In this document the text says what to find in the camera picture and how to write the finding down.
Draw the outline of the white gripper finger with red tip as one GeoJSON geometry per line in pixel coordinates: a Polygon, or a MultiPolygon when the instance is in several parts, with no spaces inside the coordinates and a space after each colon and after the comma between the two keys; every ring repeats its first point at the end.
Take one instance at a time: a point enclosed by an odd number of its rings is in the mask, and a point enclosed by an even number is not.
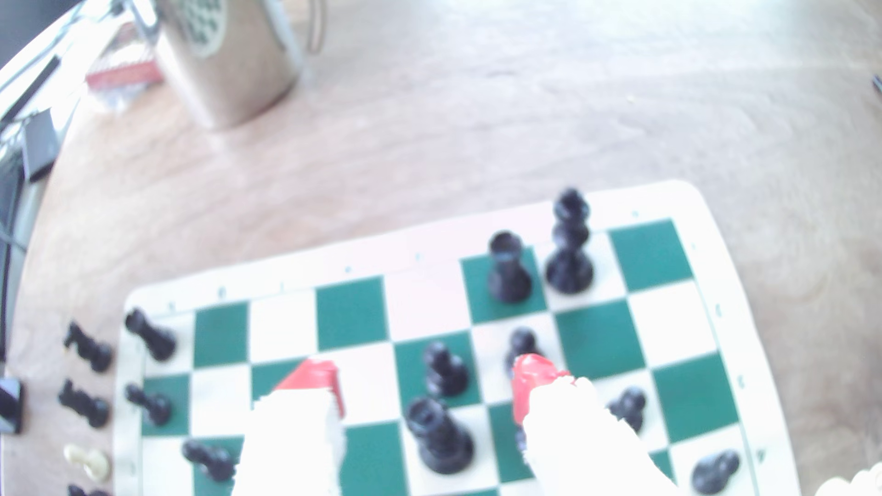
{"type": "Polygon", "coordinates": [[[340,495],[347,452],[339,369],[308,358],[255,402],[232,495],[340,495]]]}
{"type": "Polygon", "coordinates": [[[513,362],[513,420],[544,495],[678,495],[594,383],[537,354],[513,362]]]}

